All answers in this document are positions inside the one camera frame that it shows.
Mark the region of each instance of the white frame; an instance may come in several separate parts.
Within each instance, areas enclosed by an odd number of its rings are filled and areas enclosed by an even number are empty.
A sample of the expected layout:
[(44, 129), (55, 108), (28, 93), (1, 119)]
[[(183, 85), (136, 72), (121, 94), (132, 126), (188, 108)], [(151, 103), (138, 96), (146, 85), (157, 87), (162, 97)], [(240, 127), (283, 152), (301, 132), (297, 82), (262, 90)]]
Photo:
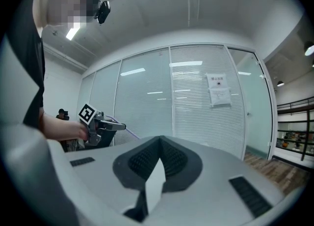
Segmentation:
[(264, 75), (266, 76), (266, 83), (267, 83), (269, 93), (270, 93), (270, 104), (271, 104), (271, 108), (272, 108), (272, 118), (273, 118), (273, 126), (272, 126), (273, 133), (272, 133), (272, 137), (271, 137), (271, 141), (270, 141), (270, 150), (269, 150), (269, 154), (268, 154), (267, 159), (271, 160), (272, 156), (275, 153), (276, 141), (277, 141), (277, 130), (278, 130), (277, 101), (276, 101), (274, 86), (273, 86), (273, 83), (271, 81), (271, 77), (269, 75), (267, 67), (266, 67), (264, 61), (260, 60), (256, 53), (254, 53), (254, 55), (257, 58), (257, 60), (260, 62), (261, 68), (264, 72)]
[(95, 74), (94, 74), (93, 83), (92, 83), (92, 86), (90, 87), (90, 93), (89, 93), (89, 100), (88, 100), (88, 103), (90, 103), (90, 97), (92, 96), (92, 90), (93, 90), (93, 86), (94, 86), (94, 80), (95, 80), (95, 77), (96, 77), (96, 73), (97, 73), (98, 71), (99, 71), (99, 70), (95, 71)]
[[(171, 56), (171, 47), (168, 47), (169, 52), (169, 64), (172, 63), (172, 56)], [(170, 66), (170, 81), (171, 81), (171, 98), (172, 98), (172, 136), (176, 136), (176, 109), (175, 109), (175, 97), (174, 97), (174, 90), (173, 90), (173, 67)]]
[(246, 145), (247, 145), (247, 108), (246, 108), (246, 99), (245, 99), (245, 95), (243, 94), (243, 90), (242, 90), (242, 86), (241, 86), (241, 83), (240, 83), (240, 78), (239, 78), (239, 71), (236, 67), (236, 63), (234, 61), (234, 58), (232, 57), (230, 51), (229, 51), (229, 48), (224, 45), (224, 48), (227, 50), (228, 52), (228, 55), (230, 57), (230, 60), (235, 68), (235, 72), (236, 72), (236, 77), (237, 77), (237, 80), (239, 82), (239, 85), (240, 85), (240, 91), (241, 91), (241, 96), (242, 96), (242, 99), (243, 99), (243, 107), (244, 107), (244, 143), (243, 143), (243, 151), (242, 151), (242, 157), (241, 159), (244, 160), (244, 156), (245, 156), (245, 150), (246, 150)]
[[(121, 65), (122, 65), (122, 60), (120, 61), (119, 71), (118, 71), (118, 76), (117, 76), (117, 82), (116, 82), (116, 88), (114, 90), (112, 117), (114, 117), (114, 109), (116, 107), (116, 96), (117, 96), (117, 88), (118, 88), (118, 83), (119, 83), (119, 76), (120, 76), (120, 71), (121, 71)], [(112, 139), (112, 146), (115, 146), (114, 136), (113, 136), (113, 139)]]
[[(94, 74), (94, 78), (93, 78), (92, 87), (90, 88), (90, 93), (89, 93), (89, 101), (90, 101), (90, 96), (91, 96), (91, 94), (92, 94), (92, 88), (93, 88), (94, 79), (95, 79), (95, 76), (96, 76), (96, 72), (97, 72), (97, 71), (93, 72), (93, 73), (95, 73), (95, 74)], [(82, 85), (82, 82), (83, 82), (83, 79), (84, 79), (84, 78), (82, 78), (82, 80), (81, 80), (81, 82), (80, 82), (79, 90), (80, 90), (80, 87), (81, 87), (81, 85)], [(76, 113), (76, 120), (78, 120), (78, 105), (79, 105), (79, 98), (78, 98), (78, 100), (77, 100), (77, 113)]]
[[(129, 58), (132, 58), (133, 56), (137, 56), (137, 55), (140, 55), (140, 54), (146, 53), (146, 52), (151, 52), (151, 51), (156, 51), (156, 50), (161, 50), (161, 49), (168, 49), (168, 51), (169, 51), (169, 60), (171, 62), (171, 48), (179, 47), (179, 46), (189, 46), (189, 45), (219, 45), (219, 46), (223, 46), (224, 48), (226, 48), (226, 50), (228, 52), (228, 55), (231, 58), (231, 61), (232, 61), (233, 66), (235, 68), (235, 71), (237, 72), (237, 77), (238, 77), (238, 71), (237, 71), (237, 68), (235, 66), (235, 62), (234, 62), (234, 60), (233, 60), (233, 58), (232, 58), (232, 56), (231, 56), (231, 54), (230, 54), (230, 52), (228, 50), (229, 48), (253, 53), (255, 55), (255, 57), (257, 58), (257, 60), (260, 62), (261, 68), (262, 68), (262, 70), (264, 72), (264, 75), (266, 76), (266, 83), (267, 83), (268, 89), (270, 91), (270, 102), (271, 102), (271, 107), (272, 107), (272, 118), (273, 118), (272, 137), (271, 137), (271, 141), (270, 141), (270, 150), (269, 150), (269, 154), (268, 154), (268, 157), (267, 157), (268, 160), (271, 160), (272, 156), (274, 155), (274, 150), (275, 150), (275, 147), (276, 147), (276, 137), (277, 137), (276, 136), (276, 131), (278, 129), (276, 97), (275, 97), (274, 87), (272, 85), (272, 82), (271, 82), (271, 79), (270, 79), (270, 75), (268, 73), (266, 65), (265, 65), (263, 60), (259, 59), (259, 57), (257, 56), (256, 51), (254, 49), (243, 47), (243, 46), (238, 46), (238, 45), (232, 45), (232, 44), (226, 44), (226, 43), (212, 43), (212, 42), (197, 42), (197, 43), (192, 42), (192, 43), (181, 43), (181, 44), (160, 46), (160, 47), (155, 47), (155, 48), (152, 48), (152, 49), (143, 50), (141, 52), (134, 53), (132, 55), (123, 57), (121, 59), (117, 59), (117, 60), (115, 60), (115, 61), (113, 61), (113, 62), (111, 62), (109, 64), (106, 64), (106, 65), (98, 68), (97, 70), (95, 70), (93, 72), (90, 72), (84, 78), (88, 77), (89, 75), (91, 75), (93, 73), (95, 73), (95, 75), (96, 75), (97, 71), (99, 71), (99, 70), (101, 70), (101, 69), (103, 69), (103, 68), (105, 68), (107, 66), (110, 66), (110, 65), (120, 61), (120, 68), (119, 68), (119, 73), (118, 73), (118, 79), (119, 79), (120, 70), (121, 70), (121, 64), (122, 64), (122, 61), (125, 60), (125, 59), (129, 59)], [(173, 82), (172, 82), (172, 75), (171, 74), (170, 74), (170, 78), (171, 78), (171, 88), (173, 90)], [(247, 145), (247, 141), (246, 141), (246, 137), (247, 137), (246, 136), (247, 135), (247, 115), (246, 114), (247, 114), (247, 111), (246, 111), (245, 97), (243, 97), (243, 91), (242, 91), (242, 88), (241, 88), (241, 84), (240, 84), (240, 90), (241, 90), (241, 94), (242, 94), (242, 98), (243, 98), (244, 114), (245, 114), (244, 147), (243, 147), (243, 152), (242, 152), (242, 159), (244, 159), (245, 148), (246, 148), (246, 145)], [(172, 92), (172, 130), (173, 130), (173, 136), (175, 136), (175, 114), (174, 114), (173, 108), (174, 108), (174, 96), (173, 96), (173, 92)]]

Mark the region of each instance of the fluorescent light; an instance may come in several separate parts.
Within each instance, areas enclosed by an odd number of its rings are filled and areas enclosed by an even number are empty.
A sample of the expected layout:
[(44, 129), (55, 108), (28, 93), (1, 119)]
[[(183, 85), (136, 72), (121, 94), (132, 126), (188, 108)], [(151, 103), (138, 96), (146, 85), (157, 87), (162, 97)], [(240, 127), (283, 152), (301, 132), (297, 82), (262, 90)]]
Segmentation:
[(277, 83), (277, 86), (278, 86), (278, 87), (281, 87), (281, 86), (283, 86), (284, 84), (285, 84), (284, 82), (279, 81), (279, 82)]
[(157, 94), (157, 93), (162, 93), (162, 91), (157, 91), (157, 92), (147, 92), (147, 94)]
[(202, 65), (203, 61), (189, 61), (189, 62), (179, 62), (179, 63), (170, 63), (170, 67), (179, 67), (179, 66), (190, 66), (190, 65)]
[(140, 68), (140, 69), (136, 69), (136, 70), (132, 70), (132, 71), (127, 71), (127, 72), (123, 72), (120, 75), (121, 76), (126, 76), (126, 75), (130, 75), (130, 74), (134, 74), (134, 73), (138, 73), (138, 72), (142, 72), (145, 71), (144, 68)]
[(191, 91), (191, 90), (175, 90), (175, 92)]
[(79, 28), (71, 28), (66, 36), (66, 38), (68, 38), (70, 41), (72, 40), (72, 38), (75, 36), (75, 34), (77, 33), (77, 31), (79, 30)]
[(239, 74), (240, 74), (240, 75), (247, 75), (247, 76), (250, 76), (250, 75), (251, 75), (251, 73), (248, 73), (248, 72), (241, 72), (241, 71), (239, 71)]
[(313, 43), (308, 43), (307, 44), (309, 47), (306, 49), (306, 51), (305, 51), (305, 55), (306, 56), (310, 56), (310, 55), (312, 55), (313, 53), (314, 53), (314, 44)]

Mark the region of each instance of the black grille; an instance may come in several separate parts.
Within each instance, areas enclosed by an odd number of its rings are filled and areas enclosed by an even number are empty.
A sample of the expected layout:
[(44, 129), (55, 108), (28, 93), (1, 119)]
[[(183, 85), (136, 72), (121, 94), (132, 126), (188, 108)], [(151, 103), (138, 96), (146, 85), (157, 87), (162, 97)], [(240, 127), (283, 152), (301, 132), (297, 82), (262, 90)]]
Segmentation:
[(244, 177), (234, 178), (229, 180), (229, 182), (255, 218), (261, 216), (272, 208), (272, 206)]
[(129, 160), (129, 168), (145, 181), (153, 172), (159, 159), (159, 143), (152, 143)]
[(93, 159), (92, 157), (87, 157), (87, 158), (83, 158), (83, 159), (78, 159), (78, 160), (74, 160), (74, 161), (70, 161), (71, 165), (73, 167), (79, 166), (79, 165), (83, 165), (89, 162), (94, 161), (95, 159)]
[(165, 169), (166, 179), (168, 179), (185, 168), (187, 156), (165, 141), (161, 141), (161, 148), (160, 158)]

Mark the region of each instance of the head-mounted camera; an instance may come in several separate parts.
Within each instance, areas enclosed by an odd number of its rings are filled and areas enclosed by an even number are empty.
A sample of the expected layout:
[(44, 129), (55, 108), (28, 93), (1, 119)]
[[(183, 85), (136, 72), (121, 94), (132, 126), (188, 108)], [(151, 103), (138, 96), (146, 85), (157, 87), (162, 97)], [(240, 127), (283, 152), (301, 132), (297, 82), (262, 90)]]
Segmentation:
[(97, 18), (98, 23), (103, 24), (111, 11), (109, 1), (105, 0), (104, 2), (102, 2), (100, 0), (99, 6), (100, 7), (98, 9), (98, 12), (94, 16), (94, 19)]

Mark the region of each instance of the white wall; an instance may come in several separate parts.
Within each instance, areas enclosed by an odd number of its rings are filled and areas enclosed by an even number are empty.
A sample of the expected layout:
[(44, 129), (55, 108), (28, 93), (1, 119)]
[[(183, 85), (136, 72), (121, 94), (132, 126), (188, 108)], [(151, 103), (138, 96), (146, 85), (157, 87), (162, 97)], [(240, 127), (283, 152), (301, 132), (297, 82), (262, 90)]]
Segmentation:
[(159, 47), (188, 43), (224, 43), (254, 49), (251, 39), (239, 32), (217, 29), (184, 29), (150, 36), (123, 46), (92, 64), (83, 77), (109, 63)]
[(268, 14), (252, 36), (260, 59), (266, 62), (283, 46), (288, 36), (299, 28), (303, 14), (304, 8), (298, 0), (273, 0)]
[(75, 120), (81, 84), (81, 74), (65, 68), (57, 60), (45, 58), (44, 110), (52, 116), (58, 115), (60, 108), (69, 112), (70, 120)]
[(314, 70), (277, 89), (277, 105), (314, 96)]
[(312, 156), (305, 155), (304, 160), (301, 161), (302, 154), (297, 154), (280, 148), (275, 148), (275, 155), (296, 164), (314, 169), (314, 161)]

